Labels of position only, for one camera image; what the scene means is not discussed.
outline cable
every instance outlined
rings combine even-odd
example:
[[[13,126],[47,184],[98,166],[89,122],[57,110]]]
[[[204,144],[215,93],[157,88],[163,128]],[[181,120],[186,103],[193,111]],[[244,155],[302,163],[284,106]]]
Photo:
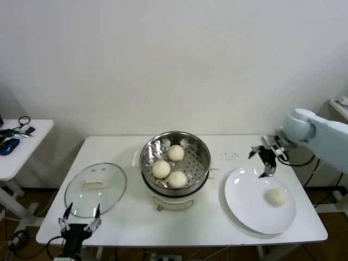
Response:
[[[318,159],[318,161],[316,162],[316,164],[315,164],[315,167],[314,167],[314,170],[313,170],[313,173],[309,176],[309,179],[307,180],[307,182],[304,184],[304,188],[307,186],[307,184],[310,182],[310,180],[312,179],[312,177],[313,177],[313,175],[321,168],[321,166],[323,166],[323,164],[324,164],[324,162],[322,162],[321,164],[320,164],[320,166],[318,167],[318,165],[319,165],[319,163],[320,163],[320,159]]]
[[[226,249],[230,248],[230,247],[231,247],[231,246],[224,247],[223,249],[220,249],[220,250],[216,251],[215,253],[210,254],[209,256],[207,256],[207,257],[204,259],[204,261],[207,261],[208,258],[210,258],[210,257],[212,257],[212,256],[214,256],[214,255],[216,255],[216,254],[218,254],[218,253],[220,253],[220,252],[222,252],[223,250],[226,250]]]
[[[118,257],[117,257],[117,247],[115,247],[115,261],[118,261]]]
[[[322,204],[325,200],[327,200],[329,197],[331,197],[331,195],[333,194],[333,192],[335,191],[336,187],[338,186],[339,182],[341,181],[343,176],[343,172],[341,172],[341,175],[338,179],[338,181],[336,182],[336,185],[334,186],[334,189],[330,191],[330,193],[323,199],[321,200],[314,208],[316,208],[317,206],[319,206],[320,204]]]
[[[220,252],[222,252],[223,250],[227,250],[227,249],[229,249],[230,247],[232,247],[232,246],[224,247],[223,249],[220,249],[220,250],[216,251],[215,253],[208,255],[205,259],[188,259],[188,260],[186,260],[186,261],[207,261],[210,257],[212,257],[212,256],[214,256],[214,255],[216,255],[216,254],[218,254],[218,253],[220,253]]]
[[[143,254],[143,253],[146,253],[146,254],[151,254],[151,252],[147,252],[147,251],[141,251],[141,252],[137,253],[137,254],[134,256],[134,258],[132,259],[132,261],[135,261],[135,260],[136,260],[136,258],[138,257],[138,255]]]
[[[4,217],[6,217],[7,216],[7,209],[4,207],[4,210],[5,210]],[[5,219],[5,238],[6,238],[6,241],[9,241],[9,235],[7,234],[7,226],[8,226],[7,219]]]
[[[62,238],[62,236],[61,236],[61,235],[58,235],[58,236],[56,236],[56,237],[54,237],[54,238],[51,238],[51,239],[48,241],[48,243],[46,244],[46,246],[45,246],[46,252],[47,252],[47,254],[48,254],[48,256],[50,257],[51,260],[53,260],[54,257],[53,257],[53,256],[51,255],[51,253],[49,252],[49,245],[50,245],[50,243],[51,243],[53,240],[58,239],[58,238]]]
[[[21,122],[22,119],[27,119],[28,121],[25,122],[25,123],[22,123],[22,122]],[[13,128],[12,130],[14,131],[15,129],[20,129],[20,128],[22,128],[23,126],[28,125],[28,124],[30,123],[30,121],[31,121],[31,119],[30,119],[29,116],[22,116],[22,117],[20,117],[20,118],[18,119],[19,126],[16,127],[16,128]]]
[[[315,257],[308,251],[308,249],[305,247],[305,245],[302,245],[304,247],[304,249],[307,251],[307,253],[310,255],[310,257],[314,260],[317,261],[317,259],[315,259]]]
[[[5,257],[5,261],[11,261],[13,259],[13,253],[12,251],[9,251],[7,254],[6,254],[6,257]]]
[[[308,165],[309,163],[311,163],[313,161],[313,159],[315,158],[315,155],[313,155],[309,161],[305,162],[305,163],[302,163],[302,164],[289,164],[289,163],[286,163],[284,161],[282,161],[279,157],[278,157],[278,160],[281,164],[283,165],[286,165],[286,166],[290,166],[290,167],[303,167],[303,166],[306,166]]]
[[[53,199],[54,199],[54,196],[57,194],[58,192],[58,189],[53,193],[51,199],[49,200],[49,203],[44,207],[44,209],[42,211],[40,211],[39,213],[37,213],[35,215],[35,217],[38,217],[39,215],[41,215],[52,203]],[[26,219],[13,219],[13,218],[10,218],[10,217],[6,217],[6,213],[4,216],[2,216],[4,219],[6,220],[13,220],[13,221],[22,221],[22,220],[26,220]]]
[[[142,257],[142,261],[145,261],[146,260],[146,249],[143,247],[142,248],[142,251],[144,252],[144,256]]]
[[[0,249],[1,249],[6,243],[8,243],[7,240],[6,240],[4,243],[2,243],[2,244],[0,245]]]
[[[202,249],[198,249],[197,251],[193,252],[188,258],[187,260],[189,260],[191,257],[193,257],[196,253],[200,252]]]

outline desk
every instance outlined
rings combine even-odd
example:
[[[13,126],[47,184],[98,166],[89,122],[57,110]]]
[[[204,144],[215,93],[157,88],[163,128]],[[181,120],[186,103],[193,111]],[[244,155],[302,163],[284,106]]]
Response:
[[[223,187],[229,173],[245,165],[263,167],[259,157],[247,159],[251,146],[260,145],[260,135],[200,136],[210,150],[212,165],[219,169],[210,172],[213,178],[201,189],[202,196],[198,203],[183,211],[158,212],[140,170],[132,167],[135,151],[141,150],[150,138],[87,138],[40,227],[36,241],[45,244],[50,238],[60,235],[58,218],[66,208],[64,193],[69,182],[85,167],[102,162],[122,167],[126,173],[127,187],[117,205],[101,216],[102,225],[91,238],[84,241],[85,246],[242,246],[327,239],[327,232],[294,171],[281,164],[277,167],[276,175],[288,186],[297,207],[296,218],[287,231],[276,235],[257,233],[240,223],[227,207]],[[69,223],[89,222],[90,219],[69,217]]]
[[[335,102],[335,99],[330,99],[329,104],[336,109],[346,120],[348,120],[348,108]]]
[[[33,136],[21,139],[20,143],[11,154],[0,156],[0,181],[4,182],[4,184],[14,192],[14,195],[11,197],[0,188],[0,204],[4,205],[19,218],[24,219],[19,224],[17,230],[24,229],[27,226],[28,219],[33,223],[39,222],[38,220],[35,220],[33,215],[38,204],[32,203],[28,209],[23,208],[22,205],[16,201],[16,197],[24,196],[24,191],[21,190],[15,182],[11,181],[11,179],[16,176],[30,155],[32,155],[47,133],[52,129],[53,121],[32,120],[30,125],[36,129],[36,131],[32,133]],[[18,120],[4,120],[4,125],[1,126],[1,129],[11,129],[18,126]],[[0,221],[2,220],[3,215],[4,211],[1,213]]]

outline blue mouse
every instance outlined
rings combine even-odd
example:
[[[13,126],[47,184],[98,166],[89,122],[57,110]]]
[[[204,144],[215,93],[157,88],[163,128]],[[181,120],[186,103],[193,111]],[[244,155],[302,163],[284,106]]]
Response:
[[[6,156],[10,154],[15,149],[15,147],[17,147],[19,143],[20,143],[19,139],[9,139],[7,141],[4,141],[0,145],[0,155]]]

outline table leg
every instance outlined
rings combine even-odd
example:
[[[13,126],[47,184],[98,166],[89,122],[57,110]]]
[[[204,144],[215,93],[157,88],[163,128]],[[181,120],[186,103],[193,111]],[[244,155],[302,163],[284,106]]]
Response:
[[[269,252],[267,255],[263,255],[262,247],[257,246],[260,261],[279,261],[283,257],[285,257],[287,254],[298,248],[301,244],[292,244],[292,245],[282,245],[277,246],[275,249],[273,249],[271,252]]]
[[[100,260],[101,260],[101,258],[102,258],[102,253],[103,253],[103,247],[100,246],[100,247],[98,247],[98,251],[97,251],[97,255],[96,255],[96,260],[97,260],[97,261],[100,261]]]
[[[34,219],[35,216],[20,205],[14,198],[0,188],[0,204],[18,216],[20,219]]]
[[[25,192],[14,181],[4,181],[6,187],[8,187],[13,193],[17,193],[19,197],[23,197]]]
[[[333,196],[337,200],[335,204],[321,204],[316,207],[317,213],[344,213],[348,218],[348,194],[342,197],[341,193],[336,190]]]

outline white bun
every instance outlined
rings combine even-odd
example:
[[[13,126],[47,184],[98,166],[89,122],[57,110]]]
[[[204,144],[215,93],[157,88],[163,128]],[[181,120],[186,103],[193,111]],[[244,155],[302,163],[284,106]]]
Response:
[[[168,151],[168,156],[173,161],[180,161],[183,160],[185,156],[185,152],[182,146],[179,145],[173,145],[170,146]]]
[[[155,164],[152,167],[152,174],[154,175],[155,178],[165,178],[169,175],[170,173],[170,165],[168,162],[164,160],[159,160],[155,162]]]

